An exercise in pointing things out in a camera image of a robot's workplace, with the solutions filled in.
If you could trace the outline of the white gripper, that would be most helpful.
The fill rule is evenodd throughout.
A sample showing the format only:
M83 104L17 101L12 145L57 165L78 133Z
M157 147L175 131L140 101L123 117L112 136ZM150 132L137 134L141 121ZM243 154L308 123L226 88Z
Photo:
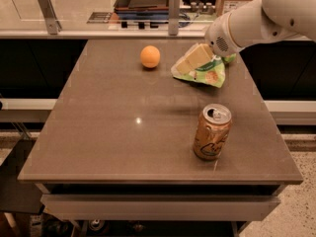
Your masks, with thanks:
M176 62L175 66L179 73L188 74L202 67L211 61L213 54L226 57L241 51L241 47L237 45L230 33L230 16L230 13L226 13L215 19L205 32L206 43L194 44L187 51L186 58L181 58Z

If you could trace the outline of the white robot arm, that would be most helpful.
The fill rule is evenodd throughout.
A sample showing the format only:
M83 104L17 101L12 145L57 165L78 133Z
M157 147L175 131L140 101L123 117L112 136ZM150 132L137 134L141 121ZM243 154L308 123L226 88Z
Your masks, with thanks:
M214 54L225 57L295 35L316 40L316 0L253 0L215 19L204 38Z

